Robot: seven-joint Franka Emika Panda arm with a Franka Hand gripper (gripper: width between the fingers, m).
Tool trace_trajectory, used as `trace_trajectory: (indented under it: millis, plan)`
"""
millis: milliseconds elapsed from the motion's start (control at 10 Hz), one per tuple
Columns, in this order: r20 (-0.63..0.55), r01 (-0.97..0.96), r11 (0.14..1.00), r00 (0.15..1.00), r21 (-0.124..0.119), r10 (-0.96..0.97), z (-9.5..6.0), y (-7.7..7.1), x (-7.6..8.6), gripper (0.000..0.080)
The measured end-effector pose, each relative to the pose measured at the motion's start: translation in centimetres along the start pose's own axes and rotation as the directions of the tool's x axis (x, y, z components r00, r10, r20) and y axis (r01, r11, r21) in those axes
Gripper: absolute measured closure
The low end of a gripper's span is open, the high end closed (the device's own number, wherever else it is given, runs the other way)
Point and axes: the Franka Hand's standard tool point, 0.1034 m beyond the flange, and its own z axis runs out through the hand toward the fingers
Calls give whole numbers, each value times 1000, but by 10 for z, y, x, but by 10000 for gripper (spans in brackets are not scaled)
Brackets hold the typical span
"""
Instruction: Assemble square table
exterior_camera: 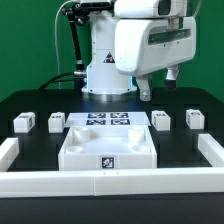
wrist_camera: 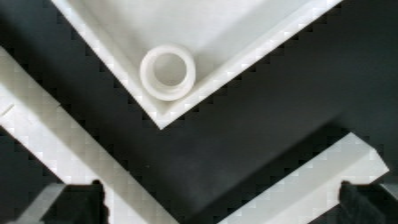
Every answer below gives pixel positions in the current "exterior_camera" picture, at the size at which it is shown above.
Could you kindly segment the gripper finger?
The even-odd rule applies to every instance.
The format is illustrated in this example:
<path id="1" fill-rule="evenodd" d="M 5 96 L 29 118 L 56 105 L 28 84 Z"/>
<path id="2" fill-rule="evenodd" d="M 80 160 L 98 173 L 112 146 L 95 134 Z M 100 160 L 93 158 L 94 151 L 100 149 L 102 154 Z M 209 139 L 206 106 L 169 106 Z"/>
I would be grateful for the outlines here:
<path id="1" fill-rule="evenodd" d="M 151 76 L 143 75 L 136 78 L 136 82 L 140 91 L 140 100 L 141 101 L 150 101 L 151 100 Z"/>
<path id="2" fill-rule="evenodd" d="M 166 91 L 174 91 L 176 89 L 176 81 L 179 72 L 179 65 L 173 65 L 167 69 L 166 79 L 164 80 L 164 89 Z"/>

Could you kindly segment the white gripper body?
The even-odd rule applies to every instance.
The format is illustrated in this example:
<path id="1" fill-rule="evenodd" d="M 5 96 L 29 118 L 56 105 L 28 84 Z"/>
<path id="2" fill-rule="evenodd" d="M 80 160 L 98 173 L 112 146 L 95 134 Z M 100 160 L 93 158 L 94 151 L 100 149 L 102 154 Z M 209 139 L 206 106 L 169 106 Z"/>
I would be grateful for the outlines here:
<path id="1" fill-rule="evenodd" d="M 142 76 L 191 60 L 196 51 L 196 22 L 185 17 L 181 29 L 166 19 L 122 19 L 115 29 L 115 66 L 123 75 Z"/>

